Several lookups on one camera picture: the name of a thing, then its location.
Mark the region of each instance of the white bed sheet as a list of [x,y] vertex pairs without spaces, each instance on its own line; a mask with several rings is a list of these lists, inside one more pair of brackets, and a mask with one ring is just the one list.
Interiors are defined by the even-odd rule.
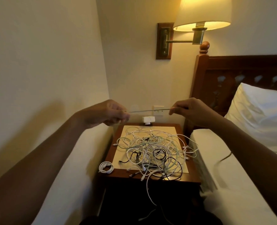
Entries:
[[219,136],[209,129],[198,129],[193,131],[191,139],[198,144],[192,145],[199,149],[217,187],[204,201],[206,210],[218,216],[225,225],[277,224],[277,217],[235,156],[218,164],[230,154]]

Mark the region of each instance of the wall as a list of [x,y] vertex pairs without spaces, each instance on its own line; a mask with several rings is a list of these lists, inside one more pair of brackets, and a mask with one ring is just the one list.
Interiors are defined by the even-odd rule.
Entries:
[[[180,1],[97,0],[109,95],[128,109],[170,107],[189,96],[199,46],[176,43],[171,60],[155,60],[156,25],[174,22]],[[232,24],[207,31],[204,41],[209,55],[277,54],[277,0],[233,0]],[[157,120],[183,124],[178,115]]]
[[[0,0],[0,176],[74,112],[106,99],[95,0]],[[33,224],[79,224],[111,133],[84,132]]]

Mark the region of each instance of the wall outlet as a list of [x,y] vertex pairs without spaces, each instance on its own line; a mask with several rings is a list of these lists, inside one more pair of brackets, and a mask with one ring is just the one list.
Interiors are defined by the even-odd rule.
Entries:
[[153,110],[158,110],[158,111],[153,111],[153,115],[166,115],[169,113],[168,110],[160,110],[160,109],[166,109],[165,106],[153,106]]

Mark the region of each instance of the headboard finial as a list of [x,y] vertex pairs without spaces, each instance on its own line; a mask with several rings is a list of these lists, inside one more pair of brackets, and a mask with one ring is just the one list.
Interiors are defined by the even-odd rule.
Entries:
[[200,54],[207,54],[208,53],[208,49],[209,49],[209,42],[204,41],[201,45],[200,45]]

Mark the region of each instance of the hand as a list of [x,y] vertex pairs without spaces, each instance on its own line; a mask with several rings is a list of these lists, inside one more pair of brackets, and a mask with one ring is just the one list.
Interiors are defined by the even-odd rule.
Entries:
[[223,120],[222,116],[196,98],[177,101],[170,109],[169,115],[174,113],[184,116],[195,126],[205,128],[211,128]]
[[126,108],[113,100],[106,100],[90,106],[78,111],[75,115],[85,124],[86,129],[93,128],[101,123],[108,126],[119,122],[124,123],[130,118]]

